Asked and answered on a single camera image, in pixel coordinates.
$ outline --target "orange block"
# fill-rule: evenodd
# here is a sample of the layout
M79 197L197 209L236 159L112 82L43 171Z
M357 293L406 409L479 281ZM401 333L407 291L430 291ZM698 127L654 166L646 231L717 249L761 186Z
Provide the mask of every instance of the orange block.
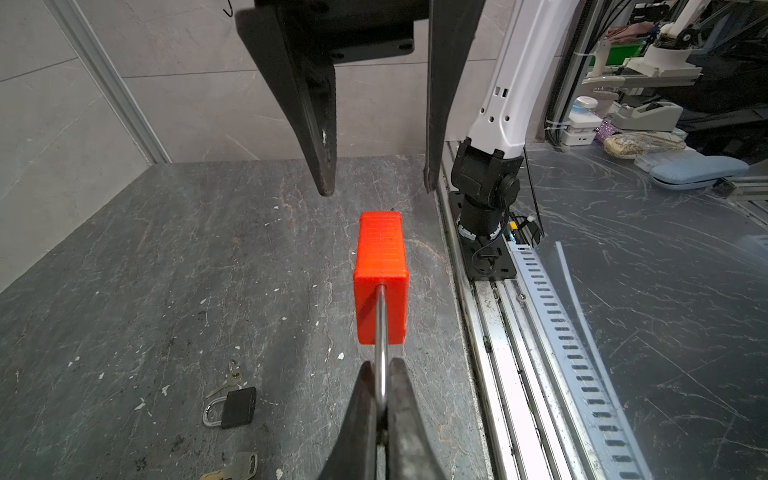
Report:
M360 216L355 267L357 339L376 341L376 287L386 286L389 344L406 340L408 265L402 238L402 217L397 212L365 212Z

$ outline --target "gray slotted plastic strip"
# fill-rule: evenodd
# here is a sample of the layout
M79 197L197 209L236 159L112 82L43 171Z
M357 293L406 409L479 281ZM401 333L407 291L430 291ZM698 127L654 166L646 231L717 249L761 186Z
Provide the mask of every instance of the gray slotted plastic strip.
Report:
M534 304L607 477L650 480L650 475L643 475L639 465L645 463L642 452L631 448L627 435L633 435L632 431L622 422L623 415L617 414L621 406L614 406L606 393L538 255L527 245L508 245L518 266L518 278L528 288L529 300Z

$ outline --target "dark marble surface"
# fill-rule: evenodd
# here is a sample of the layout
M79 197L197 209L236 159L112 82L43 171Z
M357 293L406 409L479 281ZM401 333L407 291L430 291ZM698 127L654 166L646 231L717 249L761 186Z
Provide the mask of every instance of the dark marble surface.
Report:
M768 251L750 238L768 232L596 147L529 154L542 261L560 269L560 240L655 478L768 478Z
M148 170L0 295L5 478L199 478L249 450L256 478L314 478L372 358L354 326L358 218L390 208L411 271L393 353L448 478L487 476L422 162L339 160L327 199L303 161ZM230 359L258 388L255 419L209 429Z

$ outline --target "gray tile wall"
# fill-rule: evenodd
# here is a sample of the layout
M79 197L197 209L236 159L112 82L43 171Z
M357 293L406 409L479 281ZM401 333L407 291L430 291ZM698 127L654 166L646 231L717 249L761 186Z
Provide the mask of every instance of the gray tile wall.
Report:
M174 162L303 156L226 0L79 3ZM236 10L252 5L232 0ZM463 139L475 120L513 6L486 0L448 139ZM416 22L411 55L337 66L340 157L424 153L428 30Z
M0 2L0 291L148 167L41 0Z

